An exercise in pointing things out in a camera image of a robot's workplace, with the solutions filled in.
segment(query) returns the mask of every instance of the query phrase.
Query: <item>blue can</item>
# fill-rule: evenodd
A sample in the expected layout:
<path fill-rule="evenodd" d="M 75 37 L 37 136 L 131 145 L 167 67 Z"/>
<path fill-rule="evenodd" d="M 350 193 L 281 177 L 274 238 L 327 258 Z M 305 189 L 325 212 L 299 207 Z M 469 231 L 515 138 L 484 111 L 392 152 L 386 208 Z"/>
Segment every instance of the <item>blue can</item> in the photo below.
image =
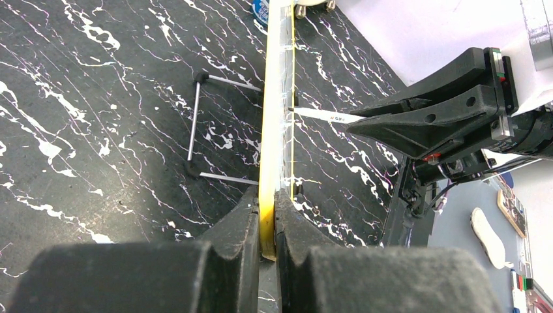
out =
<path fill-rule="evenodd" d="M 267 27 L 269 22 L 269 0 L 254 0 L 252 13 L 261 25 Z"/>

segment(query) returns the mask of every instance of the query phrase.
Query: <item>marble tabletop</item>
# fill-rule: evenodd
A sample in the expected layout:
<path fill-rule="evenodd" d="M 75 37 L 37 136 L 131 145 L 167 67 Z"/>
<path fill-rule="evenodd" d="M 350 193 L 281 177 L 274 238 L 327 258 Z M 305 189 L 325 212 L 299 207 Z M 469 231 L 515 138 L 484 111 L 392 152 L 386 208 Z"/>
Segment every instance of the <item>marble tabletop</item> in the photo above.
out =
<path fill-rule="evenodd" d="M 249 8 L 0 0 L 0 312 L 44 248 L 192 239 L 237 203 L 246 185 L 192 179 L 183 161 L 195 74 L 263 85 L 265 31 Z M 339 10 L 310 8 L 295 26 L 301 106 L 348 112 L 403 87 Z M 255 91 L 202 87 L 200 168 L 258 179 L 261 104 Z M 337 243 L 376 245 L 400 156 L 344 129 L 297 117 L 296 206 Z"/>

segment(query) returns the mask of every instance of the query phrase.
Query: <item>gray surface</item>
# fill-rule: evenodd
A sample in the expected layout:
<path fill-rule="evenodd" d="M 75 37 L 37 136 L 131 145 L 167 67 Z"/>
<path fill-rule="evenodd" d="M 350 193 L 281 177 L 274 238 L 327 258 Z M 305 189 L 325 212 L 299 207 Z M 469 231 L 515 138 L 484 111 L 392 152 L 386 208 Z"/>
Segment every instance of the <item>gray surface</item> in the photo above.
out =
<path fill-rule="evenodd" d="M 457 247 L 472 254 L 487 272 L 492 289 L 504 312 L 512 312 L 513 296 L 509 269 L 493 267 L 470 226 L 470 213 L 475 207 L 480 207 L 503 241 L 507 261 L 518 265 L 518 235 L 500 211 L 497 197 L 496 189 L 480 181 L 451 189 L 443 213 L 436 217 L 428 246 Z"/>

